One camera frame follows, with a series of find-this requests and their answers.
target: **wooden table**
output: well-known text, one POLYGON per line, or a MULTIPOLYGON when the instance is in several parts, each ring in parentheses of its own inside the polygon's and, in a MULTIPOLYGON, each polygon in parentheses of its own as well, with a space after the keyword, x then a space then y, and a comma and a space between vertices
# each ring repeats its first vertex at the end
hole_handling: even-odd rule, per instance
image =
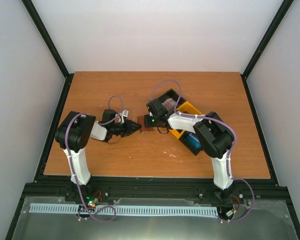
MULTIPOLYGON (((269 179, 257 129, 239 72, 76 72, 60 122, 70 111, 102 118, 112 95, 120 95, 128 118, 147 114, 146 103, 158 83, 165 79, 180 82, 183 97, 202 113, 214 111, 238 137, 231 157, 234 177, 269 179)), ((168 89, 179 92, 175 83, 163 84, 155 94, 168 89)), ((113 99, 111 108, 119 110, 113 99)), ((139 131, 109 145, 90 139, 86 147, 88 169, 93 176, 213 178, 211 159, 202 151, 194 156, 171 133, 139 131)), ((45 175, 70 175, 67 158, 54 142, 45 175)))

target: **gray floor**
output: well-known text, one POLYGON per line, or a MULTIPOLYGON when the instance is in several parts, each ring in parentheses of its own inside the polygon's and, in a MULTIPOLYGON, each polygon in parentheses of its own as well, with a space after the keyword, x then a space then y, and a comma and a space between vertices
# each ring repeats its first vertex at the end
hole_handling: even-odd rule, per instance
POLYGON ((296 240, 288 209, 281 201, 259 201, 240 222, 203 217, 117 216, 111 223, 78 221, 75 215, 27 213, 28 200, 15 230, 16 240, 296 240))

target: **black wire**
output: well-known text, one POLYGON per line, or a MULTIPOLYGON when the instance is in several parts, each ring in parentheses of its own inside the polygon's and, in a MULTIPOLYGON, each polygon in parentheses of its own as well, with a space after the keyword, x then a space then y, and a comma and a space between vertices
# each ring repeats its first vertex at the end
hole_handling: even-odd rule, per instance
POLYGON ((119 140, 118 140, 118 141, 116 141, 116 142, 114 142, 114 143, 109 143, 109 142, 107 142, 107 144, 109 144, 109 145, 114 145, 114 144, 117 144, 117 143, 120 141, 120 139, 121 139, 121 136, 120 136, 120 138, 119 138, 119 140))
POLYGON ((168 134, 168 133, 169 133, 169 129, 166 129, 166 130, 167 130, 166 132, 161 132, 161 131, 159 130, 159 127, 158 127, 158 126, 156 127, 156 129, 158 129, 159 133, 161 133, 161 134, 168 134))

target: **white backdrop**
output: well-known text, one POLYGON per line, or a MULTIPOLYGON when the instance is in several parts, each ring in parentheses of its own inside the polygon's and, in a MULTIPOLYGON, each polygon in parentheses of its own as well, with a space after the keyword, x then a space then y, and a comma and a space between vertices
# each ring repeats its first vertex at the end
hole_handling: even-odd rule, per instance
POLYGON ((64 81, 21 0, 0 0, 0 240, 34 179, 64 81))
POLYGON ((280 185, 300 221, 300 0, 294 1, 248 78, 280 185))
POLYGON ((70 72, 243 72, 282 0, 33 3, 70 72))

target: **transparent plastic sheet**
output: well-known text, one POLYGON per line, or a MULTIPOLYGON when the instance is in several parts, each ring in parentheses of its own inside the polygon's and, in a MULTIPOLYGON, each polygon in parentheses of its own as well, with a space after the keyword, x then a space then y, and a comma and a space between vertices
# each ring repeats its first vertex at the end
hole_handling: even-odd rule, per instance
MULTIPOLYGON (((206 217, 135 217, 117 216, 111 223, 78 221, 73 214, 28 213, 30 203, 65 203, 62 197, 30 197, 22 208, 13 239, 20 240, 297 240, 297 235, 284 201, 256 200, 250 215, 243 221, 220 224, 206 217)), ((202 206, 184 199, 122 198, 115 205, 202 206)), ((244 214, 240 206, 236 217, 244 214)))

